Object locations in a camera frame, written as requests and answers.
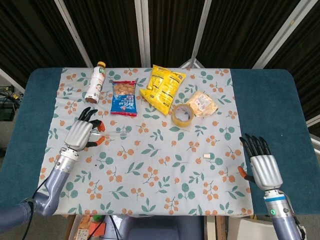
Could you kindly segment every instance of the yellow chip bag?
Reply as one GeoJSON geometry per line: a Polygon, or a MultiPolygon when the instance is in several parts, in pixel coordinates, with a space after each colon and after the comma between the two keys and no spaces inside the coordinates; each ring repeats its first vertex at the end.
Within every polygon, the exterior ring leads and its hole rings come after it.
{"type": "Polygon", "coordinates": [[[172,72],[153,65],[147,89],[140,89],[141,95],[156,109],[167,115],[177,90],[186,74],[172,72]]]}

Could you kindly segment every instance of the bottle cap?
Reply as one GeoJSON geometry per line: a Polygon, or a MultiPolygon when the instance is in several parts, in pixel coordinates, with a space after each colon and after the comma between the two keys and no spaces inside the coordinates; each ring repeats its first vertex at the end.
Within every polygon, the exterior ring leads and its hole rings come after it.
{"type": "Polygon", "coordinates": [[[99,65],[103,68],[106,68],[106,64],[103,61],[98,61],[97,66],[99,65]]]}

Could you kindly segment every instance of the blue table surface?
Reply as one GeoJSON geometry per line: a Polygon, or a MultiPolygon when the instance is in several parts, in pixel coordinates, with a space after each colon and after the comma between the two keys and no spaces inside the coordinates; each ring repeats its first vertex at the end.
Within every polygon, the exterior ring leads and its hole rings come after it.
{"type": "MultiPolygon", "coordinates": [[[[0,170],[0,208],[31,197],[37,188],[62,68],[29,77],[0,170]]],[[[297,214],[319,214],[319,165],[293,77],[282,69],[231,69],[241,133],[262,136],[275,156],[284,191],[297,214]]],[[[246,156],[248,173],[251,169],[246,156]]],[[[268,214],[264,192],[250,184],[253,210],[268,214]]]]}

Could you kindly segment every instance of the packaged bread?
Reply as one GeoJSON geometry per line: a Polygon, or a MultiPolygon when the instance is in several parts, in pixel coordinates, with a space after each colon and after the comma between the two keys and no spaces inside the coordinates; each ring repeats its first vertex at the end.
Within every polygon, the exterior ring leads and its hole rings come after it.
{"type": "Polygon", "coordinates": [[[190,105],[198,117],[210,116],[218,109],[215,102],[201,91],[196,91],[186,103],[190,105]]]}

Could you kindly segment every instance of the black cable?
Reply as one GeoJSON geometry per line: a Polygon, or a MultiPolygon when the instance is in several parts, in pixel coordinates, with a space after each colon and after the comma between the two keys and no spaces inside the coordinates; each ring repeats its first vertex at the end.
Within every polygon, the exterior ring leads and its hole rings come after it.
{"type": "Polygon", "coordinates": [[[101,224],[104,222],[106,215],[103,215],[103,218],[101,220],[101,222],[99,223],[99,225],[94,229],[94,231],[89,235],[89,237],[87,238],[87,240],[89,240],[94,234],[95,232],[98,230],[98,228],[101,226],[101,224]]]}
{"type": "Polygon", "coordinates": [[[302,240],[305,240],[305,239],[306,239],[306,232],[305,232],[305,230],[301,227],[300,222],[299,222],[299,220],[298,220],[298,218],[297,218],[296,216],[293,216],[293,219],[294,219],[294,222],[295,222],[295,224],[297,225],[298,229],[299,229],[300,232],[301,232],[301,238],[302,238],[302,240]]]}
{"type": "Polygon", "coordinates": [[[14,107],[15,107],[16,109],[20,108],[19,100],[21,100],[21,99],[19,99],[19,98],[16,99],[16,98],[12,97],[12,94],[13,94],[13,93],[9,94],[8,91],[3,91],[3,92],[1,92],[1,90],[0,90],[0,95],[4,97],[4,98],[0,98],[0,101],[2,102],[2,107],[1,107],[1,108],[4,108],[5,103],[6,103],[8,100],[10,100],[10,101],[12,102],[12,104],[14,105],[14,107]]]}
{"type": "MultiPolygon", "coordinates": [[[[33,195],[32,195],[32,199],[35,198],[35,195],[36,193],[38,192],[38,190],[42,187],[42,185],[47,181],[48,178],[46,178],[39,186],[38,188],[34,191],[33,195]]],[[[26,237],[27,237],[27,234],[28,234],[28,231],[29,231],[29,228],[30,228],[30,225],[31,225],[31,221],[32,221],[32,218],[34,216],[34,209],[35,209],[35,206],[34,206],[34,203],[32,201],[28,201],[28,204],[30,205],[31,207],[31,214],[30,214],[30,218],[29,218],[29,222],[28,222],[28,226],[26,227],[26,230],[24,232],[24,235],[22,237],[22,240],[25,240],[26,237]]]]}
{"type": "Polygon", "coordinates": [[[120,235],[120,232],[119,232],[119,230],[118,230],[118,228],[117,228],[117,226],[116,226],[116,223],[115,223],[115,221],[114,221],[114,218],[113,218],[111,215],[109,215],[109,217],[110,217],[110,219],[111,219],[111,222],[112,222],[112,225],[113,225],[113,228],[114,228],[114,231],[115,231],[116,239],[119,240],[118,233],[119,233],[119,235],[120,235]]]}

